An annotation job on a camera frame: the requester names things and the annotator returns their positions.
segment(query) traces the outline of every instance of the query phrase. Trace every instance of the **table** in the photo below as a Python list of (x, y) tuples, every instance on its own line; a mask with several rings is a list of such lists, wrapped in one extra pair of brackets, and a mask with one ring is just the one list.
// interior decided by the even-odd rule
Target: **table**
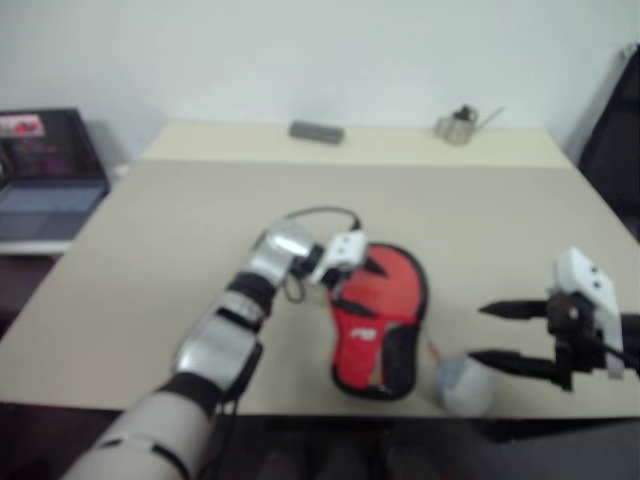
[[(211, 138), (221, 139), (218, 153)], [(379, 142), (373, 150), (368, 138)], [(405, 141), (412, 146), (390, 159)], [(234, 142), (242, 147), (235, 155)], [(459, 149), (428, 132), (360, 129), (334, 147), (290, 140), (285, 127), (176, 123), (100, 205), (0, 343), (0, 399), (127, 407), (166, 379), (181, 337), (261, 229), (326, 203), (357, 210), (372, 240), (403, 245), (423, 263), (432, 292), (426, 328), (445, 354), (516, 347), (550, 356), (542, 322), (504, 322), (477, 308), (542, 297), (553, 258), (571, 245), (608, 272), (623, 310), (640, 307), (637, 244), (543, 132), (488, 131)], [(343, 228), (330, 218), (308, 225), (320, 238)], [(424, 339), (418, 385), (406, 399), (366, 401), (335, 388), (335, 337), (320, 289), (302, 306), (278, 298), (261, 340), (265, 354), (240, 413), (445, 414), (430, 389)], [(573, 394), (498, 380), (497, 417), (640, 413), (631, 373), (624, 381), (576, 375)]]

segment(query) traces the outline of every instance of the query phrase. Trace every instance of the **wire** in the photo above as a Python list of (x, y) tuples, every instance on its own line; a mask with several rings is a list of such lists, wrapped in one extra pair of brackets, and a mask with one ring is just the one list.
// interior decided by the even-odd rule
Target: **wire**
[[(291, 293), (289, 280), (293, 279), (296, 285), (298, 286), (298, 296), (293, 296)], [(290, 303), (298, 304), (304, 302), (305, 298), (307, 298), (307, 290), (304, 287), (304, 283), (298, 277), (293, 275), (287, 275), (284, 280), (284, 296)]]
[(222, 468), (222, 462), (224, 461), (224, 456), (227, 453), (229, 448), (229, 443), (231, 443), (231, 434), (233, 433), (233, 428), (236, 424), (236, 417), (238, 413), (238, 400), (234, 400), (231, 413), (226, 413), (224, 411), (224, 407), (222, 407), (218, 413), (220, 416), (219, 421), (222, 421), (222, 418), (228, 417), (229, 420), (226, 422), (224, 429), (219, 433), (220, 436), (220, 447), (218, 453), (214, 454), (213, 457), (205, 463), (200, 472), (198, 473), (198, 478), (202, 480), (217, 480), (220, 476), (220, 469)]
[(632, 355), (629, 355), (628, 353), (621, 352), (620, 350), (615, 349), (611, 345), (603, 342), (602, 340), (600, 340), (597, 337), (594, 337), (593, 335), (589, 335), (588, 333), (583, 333), (582, 336), (586, 340), (591, 342), (593, 345), (595, 345), (598, 348), (600, 348), (601, 350), (604, 350), (605, 352), (610, 353), (614, 357), (617, 357), (620, 360), (624, 361), (627, 364), (627, 366), (633, 368), (634, 370), (640, 370), (640, 360), (638, 360), (637, 358), (633, 357)]
[(306, 215), (313, 215), (316, 213), (340, 213), (342, 215), (347, 215), (353, 219), (353, 224), (351, 225), (351, 230), (359, 230), (362, 228), (362, 222), (360, 221), (360, 217), (353, 210), (349, 210), (344, 207), (333, 207), (333, 206), (320, 206), (320, 207), (310, 207), (303, 208), (301, 210), (296, 210), (285, 215), (285, 218), (296, 218), (303, 217)]

